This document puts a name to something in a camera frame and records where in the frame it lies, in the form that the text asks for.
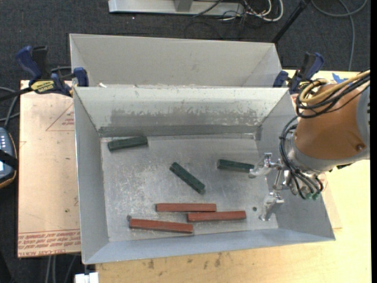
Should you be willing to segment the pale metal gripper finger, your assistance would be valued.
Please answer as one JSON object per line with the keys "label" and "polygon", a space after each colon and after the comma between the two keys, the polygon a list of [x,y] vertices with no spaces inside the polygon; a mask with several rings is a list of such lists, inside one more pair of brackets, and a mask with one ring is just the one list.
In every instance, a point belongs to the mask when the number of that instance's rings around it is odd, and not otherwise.
{"label": "pale metal gripper finger", "polygon": [[261,221],[269,221],[271,216],[284,204],[285,200],[279,192],[270,192],[263,201],[262,212],[259,215]]}
{"label": "pale metal gripper finger", "polygon": [[254,179],[259,176],[267,176],[272,170],[282,170],[281,160],[272,161],[272,153],[265,153],[264,156],[249,170],[249,178]]}

